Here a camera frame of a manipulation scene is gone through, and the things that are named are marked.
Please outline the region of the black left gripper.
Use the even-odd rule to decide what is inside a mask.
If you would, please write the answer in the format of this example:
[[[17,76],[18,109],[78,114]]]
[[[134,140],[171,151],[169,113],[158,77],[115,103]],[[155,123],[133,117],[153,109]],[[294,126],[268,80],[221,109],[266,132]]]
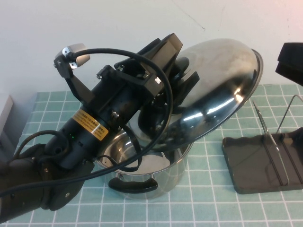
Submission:
[[[182,46],[176,34],[170,34],[162,40],[153,40],[138,54],[155,63],[170,79]],[[80,108],[82,125],[90,130],[117,130],[164,87],[156,72],[133,59],[114,66],[107,65],[97,73],[97,77],[100,81],[91,91],[93,98]],[[196,71],[181,81],[183,77],[178,74],[170,82],[173,103],[182,103],[200,80]]]

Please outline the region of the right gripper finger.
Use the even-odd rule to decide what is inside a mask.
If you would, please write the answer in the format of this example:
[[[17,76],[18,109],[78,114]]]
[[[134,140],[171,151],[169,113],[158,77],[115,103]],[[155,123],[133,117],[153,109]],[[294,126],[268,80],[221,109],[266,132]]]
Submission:
[[[279,62],[302,62],[303,43],[284,43],[278,56]]]
[[[278,61],[276,73],[295,82],[298,85],[303,84],[303,61]]]

